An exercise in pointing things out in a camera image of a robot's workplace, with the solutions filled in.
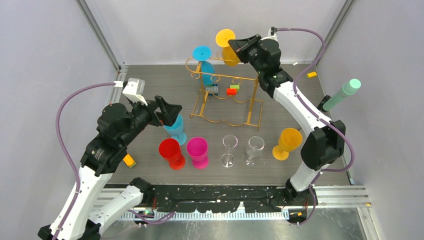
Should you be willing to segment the magenta wine glass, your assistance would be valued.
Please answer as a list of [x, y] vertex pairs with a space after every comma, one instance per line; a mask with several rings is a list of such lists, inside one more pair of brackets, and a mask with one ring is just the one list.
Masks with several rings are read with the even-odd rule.
[[209, 165], [208, 149], [208, 143], [202, 137], [193, 137], [188, 141], [186, 150], [196, 169], [205, 169]]

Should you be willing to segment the orange front wine glass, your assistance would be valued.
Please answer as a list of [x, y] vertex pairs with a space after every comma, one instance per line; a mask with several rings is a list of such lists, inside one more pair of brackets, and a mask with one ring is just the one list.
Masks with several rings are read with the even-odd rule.
[[296, 128], [284, 129], [278, 138], [278, 145], [272, 149], [273, 157], [279, 161], [286, 160], [289, 153], [298, 148], [302, 142], [303, 136]]

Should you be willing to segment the teal back wine glass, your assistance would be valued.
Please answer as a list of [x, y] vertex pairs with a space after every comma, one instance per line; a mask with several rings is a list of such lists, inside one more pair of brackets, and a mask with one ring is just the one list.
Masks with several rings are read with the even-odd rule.
[[178, 115], [175, 123], [172, 126], [163, 126], [166, 132], [175, 139], [180, 146], [187, 141], [187, 135], [184, 133], [184, 119], [182, 115]]

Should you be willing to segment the yellow back wine glass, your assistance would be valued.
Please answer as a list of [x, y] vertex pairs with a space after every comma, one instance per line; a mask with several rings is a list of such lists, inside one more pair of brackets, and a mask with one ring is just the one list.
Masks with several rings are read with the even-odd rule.
[[235, 67], [240, 60], [229, 44], [229, 40], [235, 40], [236, 35], [231, 29], [222, 29], [215, 36], [216, 44], [221, 47], [221, 59], [229, 67]]

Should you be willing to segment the clear wine glass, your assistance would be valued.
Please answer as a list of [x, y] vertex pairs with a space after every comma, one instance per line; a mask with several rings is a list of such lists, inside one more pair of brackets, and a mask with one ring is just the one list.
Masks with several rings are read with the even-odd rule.
[[247, 166], [254, 166], [260, 159], [260, 155], [265, 147], [265, 141], [260, 136], [252, 136], [245, 148], [243, 160]]
[[228, 134], [223, 137], [222, 143], [224, 146], [224, 154], [221, 156], [220, 161], [225, 168], [230, 168], [236, 161], [234, 151], [238, 145], [238, 138], [232, 134]]

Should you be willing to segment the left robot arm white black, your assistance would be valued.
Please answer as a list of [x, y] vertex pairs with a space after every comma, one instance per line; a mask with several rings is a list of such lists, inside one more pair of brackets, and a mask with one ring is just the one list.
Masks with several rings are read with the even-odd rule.
[[116, 172], [127, 153], [128, 145], [146, 128], [172, 126], [182, 106], [167, 103], [162, 96], [132, 103], [128, 111], [122, 103], [107, 105], [97, 120], [98, 135], [88, 143], [78, 170], [78, 196], [70, 194], [61, 213], [50, 224], [40, 228], [42, 240], [98, 240], [104, 232], [131, 208], [148, 207], [154, 199], [153, 187], [140, 177], [134, 178], [124, 191], [100, 208], [94, 205], [106, 183]]

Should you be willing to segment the blue back wine glass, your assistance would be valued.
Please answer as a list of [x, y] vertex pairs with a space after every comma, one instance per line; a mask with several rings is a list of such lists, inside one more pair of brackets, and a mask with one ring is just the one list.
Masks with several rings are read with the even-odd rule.
[[193, 58], [200, 62], [202, 72], [202, 80], [204, 85], [212, 85], [214, 83], [212, 75], [215, 73], [214, 67], [208, 60], [212, 56], [211, 49], [206, 45], [197, 46], [192, 52]]

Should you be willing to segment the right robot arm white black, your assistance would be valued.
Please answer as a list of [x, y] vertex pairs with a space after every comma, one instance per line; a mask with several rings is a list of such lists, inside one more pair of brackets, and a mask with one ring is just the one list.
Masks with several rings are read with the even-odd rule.
[[261, 89], [280, 103], [307, 135], [300, 151], [302, 163], [283, 190], [287, 203], [299, 205], [319, 172], [344, 153], [342, 135], [346, 126], [341, 120], [333, 121], [320, 112], [295, 86], [293, 78], [281, 68], [281, 50], [276, 40], [256, 34], [230, 39], [228, 44], [242, 63], [253, 66]]

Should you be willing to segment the red back wine glass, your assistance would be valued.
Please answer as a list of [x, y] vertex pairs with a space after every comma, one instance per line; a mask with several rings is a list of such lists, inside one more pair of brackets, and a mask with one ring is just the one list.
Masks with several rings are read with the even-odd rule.
[[185, 166], [186, 160], [177, 140], [166, 138], [160, 143], [158, 152], [168, 162], [171, 169], [181, 170]]

